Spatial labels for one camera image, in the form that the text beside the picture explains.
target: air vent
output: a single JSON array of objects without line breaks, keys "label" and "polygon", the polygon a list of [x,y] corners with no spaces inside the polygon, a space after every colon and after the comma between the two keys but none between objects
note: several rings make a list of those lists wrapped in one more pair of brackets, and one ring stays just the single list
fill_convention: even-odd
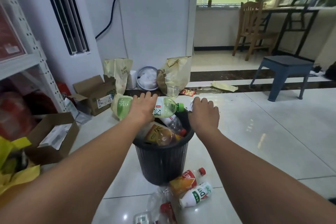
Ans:
[{"label": "air vent", "polygon": [[69,54],[89,51],[75,0],[50,0],[63,33]]}]

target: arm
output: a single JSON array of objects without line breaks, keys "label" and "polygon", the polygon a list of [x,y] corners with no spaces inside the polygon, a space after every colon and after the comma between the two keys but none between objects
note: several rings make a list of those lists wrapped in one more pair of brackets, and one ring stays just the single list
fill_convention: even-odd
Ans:
[{"label": "arm", "polygon": [[152,121],[156,99],[150,92],[134,96],[124,120],[33,181],[0,210],[1,222],[91,223],[136,134]]},{"label": "arm", "polygon": [[189,120],[243,223],[335,223],[333,204],[225,137],[212,101],[195,98]]}]

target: dark marble floor strip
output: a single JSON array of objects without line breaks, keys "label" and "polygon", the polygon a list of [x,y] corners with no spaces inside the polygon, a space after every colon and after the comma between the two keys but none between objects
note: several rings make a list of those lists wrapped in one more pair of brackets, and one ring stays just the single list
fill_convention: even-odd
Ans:
[{"label": "dark marble floor strip", "polygon": [[[206,81],[230,81],[230,80],[249,80],[253,79],[256,69],[252,70],[230,70],[230,71],[204,71],[191,72],[191,82]],[[275,77],[275,72],[270,69],[262,69],[258,74],[258,79],[270,79]],[[291,74],[290,78],[304,77],[302,74]]]},{"label": "dark marble floor strip", "polygon": [[[300,90],[302,86],[301,82],[289,82],[285,83],[282,90]],[[260,92],[260,91],[271,91],[272,84],[255,84],[253,87],[249,85],[237,85],[238,90],[235,93],[242,92]],[[306,89],[327,89],[327,88],[336,88],[336,82],[328,81],[328,82],[308,82]],[[219,93],[232,93],[228,90],[220,90],[214,87],[189,87],[188,90],[193,90],[196,94],[219,94]],[[140,96],[144,91],[141,90],[126,90],[125,95]],[[152,91],[152,94],[158,94],[159,96],[165,96],[160,90]]]}]

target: green plastic bottle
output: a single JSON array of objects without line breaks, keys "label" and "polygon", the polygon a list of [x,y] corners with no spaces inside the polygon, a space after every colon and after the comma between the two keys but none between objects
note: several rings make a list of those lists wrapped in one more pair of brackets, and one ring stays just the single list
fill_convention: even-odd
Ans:
[{"label": "green plastic bottle", "polygon": [[[132,98],[121,97],[118,100],[117,116],[119,119],[123,119],[129,113],[132,105]],[[183,112],[183,103],[175,103],[174,100],[167,97],[158,97],[156,106],[153,111],[153,116],[160,118],[169,118],[174,115],[175,112]]]}]

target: blue plastic stool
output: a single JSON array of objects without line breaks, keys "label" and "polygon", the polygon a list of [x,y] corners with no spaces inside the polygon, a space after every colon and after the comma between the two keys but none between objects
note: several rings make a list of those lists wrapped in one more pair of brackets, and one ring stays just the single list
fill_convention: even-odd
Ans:
[{"label": "blue plastic stool", "polygon": [[309,72],[313,67],[313,62],[295,58],[293,56],[269,56],[264,57],[261,62],[254,78],[250,84],[254,83],[258,73],[263,67],[267,67],[275,71],[275,78],[272,84],[271,93],[269,94],[268,101],[275,102],[280,90],[282,89],[286,79],[290,74],[304,74],[303,85],[301,88],[299,99],[302,99],[305,88],[307,87]]}]

